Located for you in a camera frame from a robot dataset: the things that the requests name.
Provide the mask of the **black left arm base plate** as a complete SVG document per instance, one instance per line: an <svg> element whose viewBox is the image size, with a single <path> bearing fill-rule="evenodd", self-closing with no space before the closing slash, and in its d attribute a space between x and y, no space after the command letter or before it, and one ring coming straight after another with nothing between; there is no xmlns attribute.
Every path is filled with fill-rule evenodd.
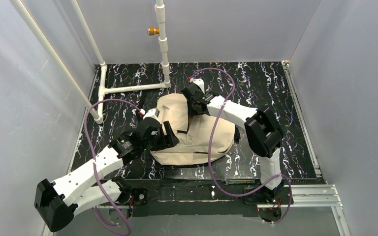
<svg viewBox="0 0 378 236"><path fill-rule="evenodd" d="M131 188L125 191L124 205L144 206L148 201L148 190L146 188Z"/></svg>

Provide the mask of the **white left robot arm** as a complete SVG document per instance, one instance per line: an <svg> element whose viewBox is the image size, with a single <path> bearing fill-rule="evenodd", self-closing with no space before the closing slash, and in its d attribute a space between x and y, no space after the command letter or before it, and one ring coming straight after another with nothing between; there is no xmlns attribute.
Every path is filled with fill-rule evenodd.
<svg viewBox="0 0 378 236"><path fill-rule="evenodd" d="M139 158L147 150L159 151L179 143L168 121L145 118L123 132L92 159L56 180L38 183L34 207L51 232L66 227L75 216L104 203L145 204L146 189L133 189L123 177L104 183L102 178Z"/></svg>

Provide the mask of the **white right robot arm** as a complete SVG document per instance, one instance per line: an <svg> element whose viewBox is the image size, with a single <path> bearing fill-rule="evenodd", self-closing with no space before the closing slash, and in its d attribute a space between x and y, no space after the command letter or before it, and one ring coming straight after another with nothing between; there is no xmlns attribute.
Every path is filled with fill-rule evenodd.
<svg viewBox="0 0 378 236"><path fill-rule="evenodd" d="M215 92L203 92L195 83L181 92L188 102L190 115L218 117L242 128L251 150L259 157L261 184L272 191L283 187L280 151L285 132L269 107L246 107Z"/></svg>

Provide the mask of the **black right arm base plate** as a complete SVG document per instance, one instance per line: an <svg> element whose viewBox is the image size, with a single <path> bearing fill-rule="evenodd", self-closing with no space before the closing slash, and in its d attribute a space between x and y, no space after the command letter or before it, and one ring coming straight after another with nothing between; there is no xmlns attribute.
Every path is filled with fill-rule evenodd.
<svg viewBox="0 0 378 236"><path fill-rule="evenodd" d="M289 203L290 190L287 186L282 187L280 190L269 190L263 187L257 192L241 199L247 205L270 205L270 207L277 207Z"/></svg>

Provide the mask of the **beige student backpack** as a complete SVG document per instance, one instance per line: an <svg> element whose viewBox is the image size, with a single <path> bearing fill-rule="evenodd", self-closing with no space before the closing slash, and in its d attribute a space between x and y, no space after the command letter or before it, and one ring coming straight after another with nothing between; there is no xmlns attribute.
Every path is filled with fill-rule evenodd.
<svg viewBox="0 0 378 236"><path fill-rule="evenodd" d="M161 165L189 166L208 162L209 138L216 118L208 115L189 116L184 95L172 93L157 101L159 120L169 121L179 143L172 148L150 151ZM229 153L239 131L235 124L219 119L212 141L211 160Z"/></svg>

